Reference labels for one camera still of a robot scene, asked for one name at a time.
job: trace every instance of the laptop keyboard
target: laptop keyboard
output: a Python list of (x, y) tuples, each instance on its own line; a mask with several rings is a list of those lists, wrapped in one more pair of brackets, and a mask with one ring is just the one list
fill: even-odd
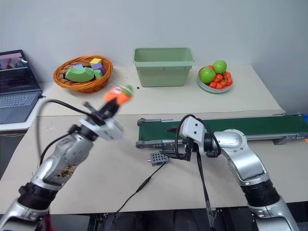
[(36, 93), (0, 97), (0, 109), (8, 107), (29, 106), (33, 102), (35, 96)]

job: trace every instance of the conveyor belt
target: conveyor belt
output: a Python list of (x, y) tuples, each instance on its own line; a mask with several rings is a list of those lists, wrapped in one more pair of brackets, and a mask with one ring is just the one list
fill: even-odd
[[(300, 115), (284, 115), (271, 117), (210, 119), (204, 120), (215, 131), (237, 129), (243, 132), (248, 140), (274, 139), (275, 144), (284, 144), (289, 140), (308, 138), (308, 124)], [(141, 119), (139, 125), (139, 141), (136, 147), (150, 147), (142, 144), (172, 142), (175, 134), (166, 132), (169, 127), (177, 126), (178, 121), (162, 121)]]

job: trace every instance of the table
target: table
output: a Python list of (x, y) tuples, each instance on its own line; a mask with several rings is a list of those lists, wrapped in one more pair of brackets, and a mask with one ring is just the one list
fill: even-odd
[[(45, 82), (45, 83), (39, 83), (41, 89), (42, 89), (42, 95), (46, 96), (49, 94), (52, 86), (54, 85), (54, 82)], [(23, 123), (13, 123), (13, 124), (0, 124), (0, 132), (3, 131), (17, 131), (17, 130), (26, 130), (28, 129), (33, 120), (35, 119), (37, 115), (37, 110), (39, 109), (40, 105), (42, 104), (44, 100), (39, 99), (38, 102), (35, 104), (34, 108), (32, 109), (30, 115), (28, 116), (27, 120)]]
[[(136, 149), (139, 118), (180, 120), (187, 113), (203, 119), (272, 116), (284, 110), (249, 64), (234, 65), (228, 70), (234, 87), (224, 94), (210, 94), (196, 83), (194, 66), (184, 87), (143, 88), (134, 67), (115, 67), (105, 89), (82, 94), (53, 85), (48, 98), (63, 100), (82, 108), (89, 101), (95, 108), (103, 105), (103, 94), (114, 85), (131, 84), (133, 100), (120, 108), (115, 118), (125, 129), (122, 141), (98, 139), (88, 157), (75, 171), (71, 180), (57, 194), (51, 212), (101, 213), (114, 212), (156, 169), (147, 162), (151, 149)], [(83, 118), (79, 113), (56, 104), (49, 104), (41, 121), (42, 146), (66, 133), (72, 123)], [(32, 125), (19, 143), (0, 181), (0, 213), (18, 197), (18, 188), (29, 182), (37, 169), (38, 154)], [(260, 155), (271, 179), (286, 202), (308, 200), (307, 148), (304, 141), (274, 146), (271, 141), (252, 141), (251, 148)], [(223, 156), (203, 158), (205, 182), (213, 207), (244, 206), (246, 199), (237, 185)], [(293, 188), (301, 185), (301, 190)], [(195, 155), (191, 162), (171, 160), (151, 182), (123, 208), (123, 211), (204, 208), (204, 196)]]
[[(149, 118), (180, 119), (184, 114), (142, 115)], [(44, 116), (41, 121), (42, 145), (64, 134), (83, 116)], [(82, 163), (51, 204), (55, 214), (114, 212), (157, 167), (147, 162), (151, 149), (136, 149), (137, 119), (140, 115), (117, 115), (124, 127), (122, 141), (98, 139)], [(38, 155), (31, 126), (18, 145), (0, 181), (0, 213), (18, 197), (18, 188), (30, 181), (37, 168)], [(274, 186), (285, 201), (308, 200), (308, 144), (293, 141), (274, 146), (271, 141), (251, 141), (250, 147), (261, 157)], [(245, 206), (246, 199), (223, 156), (203, 157), (204, 175), (213, 207)], [(183, 209), (205, 207), (195, 155), (191, 162), (171, 160), (123, 208), (123, 211)]]

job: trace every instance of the green plastic bin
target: green plastic bin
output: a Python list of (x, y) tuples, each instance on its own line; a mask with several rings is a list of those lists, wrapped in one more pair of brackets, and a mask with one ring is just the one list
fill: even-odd
[(189, 48), (138, 48), (134, 63), (143, 87), (183, 86), (193, 56)]

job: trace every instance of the green conveyor belt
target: green conveyor belt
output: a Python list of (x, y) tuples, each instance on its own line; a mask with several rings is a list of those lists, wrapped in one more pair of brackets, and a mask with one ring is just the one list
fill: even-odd
[[(297, 115), (254, 117), (237, 119), (204, 120), (213, 131), (237, 129), (245, 135), (268, 135), (308, 132), (308, 124), (303, 117)], [(139, 140), (172, 140), (174, 133), (166, 132), (167, 128), (179, 122), (147, 122), (140, 124)]]

